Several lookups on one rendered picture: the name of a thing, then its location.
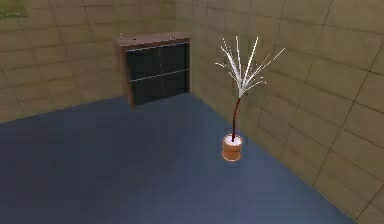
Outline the white house plant orange pot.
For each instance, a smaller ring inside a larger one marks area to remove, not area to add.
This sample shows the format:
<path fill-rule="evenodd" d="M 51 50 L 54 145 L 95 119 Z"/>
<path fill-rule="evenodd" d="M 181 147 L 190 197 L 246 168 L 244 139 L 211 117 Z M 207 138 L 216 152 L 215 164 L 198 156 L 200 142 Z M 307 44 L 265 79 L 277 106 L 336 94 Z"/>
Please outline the white house plant orange pot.
<path fill-rule="evenodd" d="M 221 156 L 229 163 L 238 162 L 242 157 L 244 140 L 236 133 L 237 112 L 242 98 L 254 87 L 268 84 L 268 81 L 264 77 L 264 71 L 285 51 L 285 49 L 282 49 L 277 54 L 274 54 L 273 57 L 268 54 L 261 62 L 257 62 L 255 57 L 260 41 L 260 37 L 257 36 L 248 57 L 247 64 L 243 66 L 240 55 L 240 39 L 238 36 L 235 36 L 235 41 L 236 53 L 233 53 L 232 48 L 227 44 L 225 38 L 222 38 L 220 49 L 225 59 L 222 63 L 216 62 L 217 66 L 227 71 L 228 75 L 234 80 L 236 87 L 236 102 L 232 114 L 231 132 L 225 134 L 222 138 Z"/>

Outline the brown cabinet with black doors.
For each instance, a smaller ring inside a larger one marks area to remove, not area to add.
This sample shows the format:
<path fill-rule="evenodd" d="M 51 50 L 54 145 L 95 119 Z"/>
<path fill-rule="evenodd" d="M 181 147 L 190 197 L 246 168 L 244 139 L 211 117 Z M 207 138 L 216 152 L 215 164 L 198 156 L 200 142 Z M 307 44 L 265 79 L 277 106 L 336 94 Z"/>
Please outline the brown cabinet with black doors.
<path fill-rule="evenodd" d="M 114 40 L 123 95 L 131 108 L 190 92 L 188 32 L 123 36 Z"/>

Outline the green framed wall picture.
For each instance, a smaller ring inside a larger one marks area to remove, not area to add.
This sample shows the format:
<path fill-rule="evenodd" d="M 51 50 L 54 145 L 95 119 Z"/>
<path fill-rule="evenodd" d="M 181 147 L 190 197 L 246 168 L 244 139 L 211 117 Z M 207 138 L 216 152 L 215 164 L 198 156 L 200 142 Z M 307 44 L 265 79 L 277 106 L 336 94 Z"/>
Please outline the green framed wall picture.
<path fill-rule="evenodd" d="M 0 0 L 0 19 L 27 17 L 23 0 Z"/>

